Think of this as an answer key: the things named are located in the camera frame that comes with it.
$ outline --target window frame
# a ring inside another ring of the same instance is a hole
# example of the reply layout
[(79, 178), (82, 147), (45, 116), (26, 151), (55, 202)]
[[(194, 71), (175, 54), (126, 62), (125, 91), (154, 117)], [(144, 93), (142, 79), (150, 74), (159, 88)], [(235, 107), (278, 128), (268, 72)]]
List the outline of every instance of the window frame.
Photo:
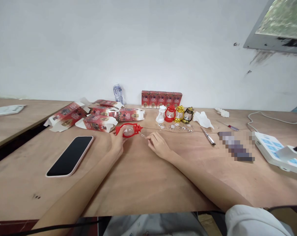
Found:
[(274, 35), (256, 34), (266, 13), (275, 0), (269, 0), (248, 36), (243, 47), (248, 49), (273, 50), (286, 53), (297, 53), (297, 39)]

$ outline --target plastic water bottle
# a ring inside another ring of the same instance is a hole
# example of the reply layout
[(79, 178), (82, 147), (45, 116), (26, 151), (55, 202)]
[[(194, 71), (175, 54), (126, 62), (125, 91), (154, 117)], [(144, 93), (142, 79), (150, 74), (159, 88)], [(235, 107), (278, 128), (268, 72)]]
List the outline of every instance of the plastic water bottle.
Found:
[(113, 87), (113, 93), (115, 94), (116, 102), (121, 102), (123, 105), (122, 88), (119, 83), (115, 83)]

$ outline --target window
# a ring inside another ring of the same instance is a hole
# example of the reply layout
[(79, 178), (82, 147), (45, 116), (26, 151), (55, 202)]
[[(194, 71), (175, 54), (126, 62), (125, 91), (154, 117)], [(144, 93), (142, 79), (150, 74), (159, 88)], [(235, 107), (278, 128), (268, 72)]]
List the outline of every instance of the window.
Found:
[(269, 0), (244, 48), (297, 53), (297, 0)]

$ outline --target red product box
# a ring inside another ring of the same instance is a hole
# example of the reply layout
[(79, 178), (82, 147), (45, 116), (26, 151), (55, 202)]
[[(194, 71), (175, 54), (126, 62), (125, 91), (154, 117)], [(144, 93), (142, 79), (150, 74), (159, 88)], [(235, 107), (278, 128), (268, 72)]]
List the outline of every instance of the red product box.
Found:
[(116, 111), (117, 109), (114, 107), (102, 107), (97, 104), (89, 105), (88, 108), (90, 108), (90, 113), (94, 115), (104, 115), (108, 116), (109, 112)]
[(172, 105), (174, 105), (175, 108), (177, 108), (177, 106), (180, 106), (181, 98), (182, 93), (174, 92), (174, 101), (172, 102)]
[(90, 114), (75, 123), (77, 127), (109, 133), (116, 127), (118, 121), (110, 116)]
[(165, 105), (166, 96), (167, 96), (167, 92), (162, 92), (162, 91), (158, 92), (157, 108)]
[(149, 107), (149, 91), (142, 90), (142, 108)]
[(95, 101), (93, 104), (98, 103), (99, 105), (105, 106), (105, 107), (114, 107), (116, 109), (124, 108), (123, 104), (120, 102), (115, 101), (108, 101), (108, 100), (102, 100), (99, 99)]
[(73, 102), (58, 113), (49, 117), (44, 126), (52, 126), (53, 132), (62, 132), (74, 125), (82, 117), (86, 116), (89, 108), (82, 102)]
[(158, 101), (158, 91), (150, 91), (149, 94), (149, 108), (156, 108)]
[(109, 112), (109, 116), (117, 121), (138, 121), (144, 120), (145, 111), (138, 108), (124, 108), (118, 111)]
[(173, 101), (174, 101), (174, 93), (167, 92), (165, 106), (169, 107), (170, 105), (172, 105)]

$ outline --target red lantern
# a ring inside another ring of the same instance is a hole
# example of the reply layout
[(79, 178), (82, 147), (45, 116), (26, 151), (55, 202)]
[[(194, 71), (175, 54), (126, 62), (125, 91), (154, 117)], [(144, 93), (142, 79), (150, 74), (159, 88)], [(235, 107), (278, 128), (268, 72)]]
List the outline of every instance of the red lantern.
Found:
[(172, 122), (176, 116), (176, 109), (173, 105), (170, 105), (166, 110), (165, 121)]
[(143, 129), (143, 127), (141, 127), (137, 123), (135, 123), (135, 124), (125, 123), (125, 124), (123, 124), (121, 126), (116, 127), (116, 134), (118, 134), (121, 129), (123, 131), (122, 136), (125, 137), (125, 138), (130, 138), (133, 135), (136, 135), (136, 134), (140, 133), (141, 129)]

